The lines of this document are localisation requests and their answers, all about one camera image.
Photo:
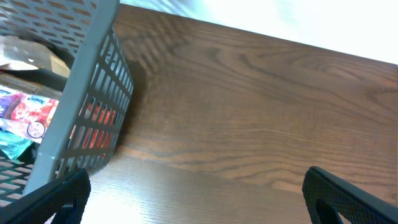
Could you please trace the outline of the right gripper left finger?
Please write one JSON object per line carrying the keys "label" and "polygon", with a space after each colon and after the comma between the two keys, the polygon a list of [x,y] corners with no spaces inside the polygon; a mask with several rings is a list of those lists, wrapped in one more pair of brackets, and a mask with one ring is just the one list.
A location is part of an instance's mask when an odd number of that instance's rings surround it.
{"label": "right gripper left finger", "polygon": [[90,196],[86,169],[71,171],[1,209],[1,223],[80,223]]}

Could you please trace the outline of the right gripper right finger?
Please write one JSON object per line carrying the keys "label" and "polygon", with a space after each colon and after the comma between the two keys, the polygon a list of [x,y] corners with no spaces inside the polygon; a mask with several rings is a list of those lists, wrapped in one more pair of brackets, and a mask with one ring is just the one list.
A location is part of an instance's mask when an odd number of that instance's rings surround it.
{"label": "right gripper right finger", "polygon": [[312,223],[397,223],[397,207],[317,167],[306,172],[303,197]]}

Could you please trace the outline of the grey plastic basket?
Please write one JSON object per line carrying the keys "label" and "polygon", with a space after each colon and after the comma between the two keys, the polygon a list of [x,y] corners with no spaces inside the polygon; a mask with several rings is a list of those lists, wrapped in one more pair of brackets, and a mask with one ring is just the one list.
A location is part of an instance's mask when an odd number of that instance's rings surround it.
{"label": "grey plastic basket", "polygon": [[[2,207],[72,170],[94,173],[112,158],[134,89],[113,29],[119,5],[117,0],[1,1],[1,36],[42,44],[70,69],[68,78],[46,69],[1,69],[1,86],[59,101],[40,144],[32,141],[15,160],[1,155]],[[109,149],[72,149],[72,129],[93,101],[123,116],[118,136]]]}

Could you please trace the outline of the orange pasta package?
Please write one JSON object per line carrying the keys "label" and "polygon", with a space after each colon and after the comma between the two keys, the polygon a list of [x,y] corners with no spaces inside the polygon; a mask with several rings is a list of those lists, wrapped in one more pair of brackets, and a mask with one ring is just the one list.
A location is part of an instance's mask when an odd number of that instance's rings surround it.
{"label": "orange pasta package", "polygon": [[72,149],[109,149],[118,136],[121,118],[116,110],[100,101],[88,103],[78,116],[82,123],[72,129]]}

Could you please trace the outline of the colourful tissue multipack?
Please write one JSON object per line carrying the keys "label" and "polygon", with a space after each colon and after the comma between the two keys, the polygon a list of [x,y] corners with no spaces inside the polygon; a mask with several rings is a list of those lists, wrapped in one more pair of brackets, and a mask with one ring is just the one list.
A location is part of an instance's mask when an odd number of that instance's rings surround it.
{"label": "colourful tissue multipack", "polygon": [[1,129],[41,143],[59,101],[1,86]]}

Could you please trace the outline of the beige paper pouch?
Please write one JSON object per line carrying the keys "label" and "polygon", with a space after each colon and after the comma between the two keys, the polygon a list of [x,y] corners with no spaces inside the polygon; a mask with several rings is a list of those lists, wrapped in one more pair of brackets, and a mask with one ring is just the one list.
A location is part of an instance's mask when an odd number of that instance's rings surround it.
{"label": "beige paper pouch", "polygon": [[1,36],[1,69],[28,71],[46,69],[68,78],[70,69],[66,63],[46,46],[16,36]]}

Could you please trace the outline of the mint green wipes packet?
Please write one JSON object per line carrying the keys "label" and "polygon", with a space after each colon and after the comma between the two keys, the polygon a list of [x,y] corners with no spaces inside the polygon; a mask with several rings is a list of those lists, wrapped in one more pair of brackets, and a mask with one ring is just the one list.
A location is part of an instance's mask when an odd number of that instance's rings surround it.
{"label": "mint green wipes packet", "polygon": [[32,141],[1,130],[1,155],[15,160],[32,145]]}

